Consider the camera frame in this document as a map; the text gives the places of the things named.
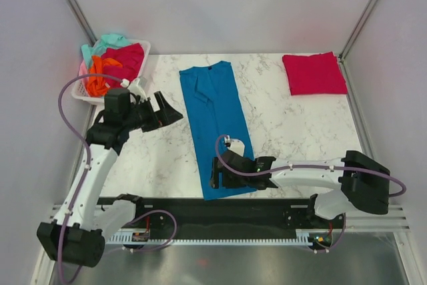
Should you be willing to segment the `blue t shirt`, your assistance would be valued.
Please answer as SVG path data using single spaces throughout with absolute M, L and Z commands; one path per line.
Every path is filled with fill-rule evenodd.
M 216 200 L 255 192 L 254 188 L 249 187 L 213 189 L 209 184 L 218 136 L 227 134 L 241 140 L 245 145 L 244 156 L 251 159 L 254 157 L 231 63 L 220 61 L 207 67 L 192 67 L 180 71 L 179 78 L 203 198 Z

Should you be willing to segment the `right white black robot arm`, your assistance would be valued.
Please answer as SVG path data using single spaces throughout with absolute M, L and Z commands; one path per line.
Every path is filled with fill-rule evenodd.
M 254 160 L 230 150 L 212 162 L 212 188 L 326 188 L 310 197 L 306 221 L 321 227 L 341 214 L 357 210 L 367 214 L 388 213 L 390 171 L 361 152 L 349 150 L 343 158 L 299 162 L 262 156 Z

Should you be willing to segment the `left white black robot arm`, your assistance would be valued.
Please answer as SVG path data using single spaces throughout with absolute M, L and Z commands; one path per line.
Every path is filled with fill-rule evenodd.
M 51 260 L 92 268 L 101 260 L 106 241 L 119 229 L 144 224 L 147 212 L 138 206 L 139 196 L 121 194 L 99 215 L 95 208 L 130 132 L 149 132 L 182 119 L 161 92 L 154 97 L 157 111 L 140 89 L 115 88 L 105 95 L 104 109 L 87 130 L 77 178 L 53 221 L 42 222 L 37 229 L 37 238 Z

